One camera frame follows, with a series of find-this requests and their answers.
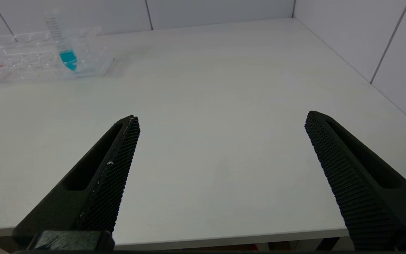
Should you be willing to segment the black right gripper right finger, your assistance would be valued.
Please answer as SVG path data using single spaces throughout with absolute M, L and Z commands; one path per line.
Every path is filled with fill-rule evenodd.
M 406 251 L 406 179 L 328 115 L 304 125 L 356 251 Z

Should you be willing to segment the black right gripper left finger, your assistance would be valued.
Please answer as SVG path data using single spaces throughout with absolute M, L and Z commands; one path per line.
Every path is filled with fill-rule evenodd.
M 140 137 L 139 119 L 117 121 L 13 229 L 25 251 L 112 251 Z

